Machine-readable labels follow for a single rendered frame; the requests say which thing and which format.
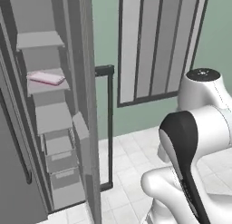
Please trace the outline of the grey freezer door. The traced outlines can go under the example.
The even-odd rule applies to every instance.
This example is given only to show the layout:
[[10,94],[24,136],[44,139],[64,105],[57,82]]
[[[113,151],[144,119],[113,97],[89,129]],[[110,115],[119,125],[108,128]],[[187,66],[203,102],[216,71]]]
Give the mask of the grey freezer door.
[[91,224],[102,224],[92,0],[67,0],[67,20],[75,114],[82,113],[90,138],[91,174],[85,175],[82,168],[87,208]]

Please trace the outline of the grey door bin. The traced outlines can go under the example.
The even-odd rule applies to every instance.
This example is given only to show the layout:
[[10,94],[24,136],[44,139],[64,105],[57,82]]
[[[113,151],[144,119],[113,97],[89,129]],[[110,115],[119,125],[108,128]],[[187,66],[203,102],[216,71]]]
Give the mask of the grey door bin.
[[82,117],[81,112],[77,112],[72,117],[72,122],[81,144],[83,173],[85,175],[90,175],[92,169],[91,169],[91,158],[90,158],[89,130],[87,128],[85,120]]

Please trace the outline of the grey fridge door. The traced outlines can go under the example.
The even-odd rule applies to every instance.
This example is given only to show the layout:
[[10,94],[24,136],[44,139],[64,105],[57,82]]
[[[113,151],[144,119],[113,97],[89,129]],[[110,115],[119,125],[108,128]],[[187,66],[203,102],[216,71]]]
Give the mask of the grey fridge door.
[[37,224],[47,219],[47,209],[34,177],[20,112],[7,74],[7,67],[10,65],[7,48],[0,46],[0,89],[27,169],[32,171],[32,183],[30,185],[26,183],[24,171],[0,105],[0,224]]

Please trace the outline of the grey fridge shelf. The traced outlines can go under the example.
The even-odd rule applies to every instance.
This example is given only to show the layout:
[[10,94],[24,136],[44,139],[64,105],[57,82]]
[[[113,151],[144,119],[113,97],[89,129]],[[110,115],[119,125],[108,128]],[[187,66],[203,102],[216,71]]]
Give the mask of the grey fridge shelf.
[[[43,70],[43,73],[50,73],[50,74],[64,76],[63,70],[61,68]],[[64,80],[62,83],[58,85],[51,85],[48,83],[39,83],[39,82],[31,81],[29,78],[27,78],[28,97],[30,97],[33,94],[37,94],[37,93],[47,93],[51,91],[69,90],[69,89],[70,89],[70,86],[67,83],[67,80]]]
[[35,109],[38,134],[69,129],[72,116],[65,102],[39,106]]
[[17,35],[17,50],[45,46],[64,46],[56,31],[22,33]]

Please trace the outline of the dark framed window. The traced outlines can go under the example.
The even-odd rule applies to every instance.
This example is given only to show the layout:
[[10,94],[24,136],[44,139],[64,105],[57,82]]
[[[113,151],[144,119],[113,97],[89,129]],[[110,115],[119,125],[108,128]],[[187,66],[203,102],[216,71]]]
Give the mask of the dark framed window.
[[208,0],[119,0],[119,107],[172,98],[193,67]]

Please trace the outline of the grey fridge drawer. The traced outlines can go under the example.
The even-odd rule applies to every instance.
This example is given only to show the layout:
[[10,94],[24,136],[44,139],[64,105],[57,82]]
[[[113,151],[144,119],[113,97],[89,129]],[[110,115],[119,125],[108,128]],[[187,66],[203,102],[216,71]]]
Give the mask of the grey fridge drawer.
[[45,139],[45,162],[47,172],[50,174],[76,168],[78,158],[76,150],[72,146],[68,134],[51,134],[44,135]]
[[53,209],[63,209],[85,200],[85,192],[78,168],[60,171],[50,176]]

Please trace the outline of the grey fridge body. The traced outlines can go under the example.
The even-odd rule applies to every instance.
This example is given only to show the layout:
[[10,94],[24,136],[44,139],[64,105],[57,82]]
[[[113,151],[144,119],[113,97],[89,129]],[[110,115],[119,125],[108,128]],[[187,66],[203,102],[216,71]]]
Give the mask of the grey fridge body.
[[[47,172],[45,162],[45,134],[69,135],[78,158],[76,168],[80,171],[80,158],[77,154],[73,123],[69,129],[38,134],[35,115],[37,107],[60,102],[67,104],[72,119],[75,115],[75,92],[73,91],[72,64],[70,63],[68,44],[68,24],[67,0],[0,0],[0,46],[7,48],[11,64],[7,67],[7,74],[12,84],[16,106],[20,112],[30,162],[41,196],[46,204],[47,215],[62,209],[53,209],[50,179],[52,174]],[[64,46],[16,49],[18,34],[49,31],[56,31]],[[70,89],[37,93],[28,97],[26,76],[29,73],[53,68],[63,70]]]

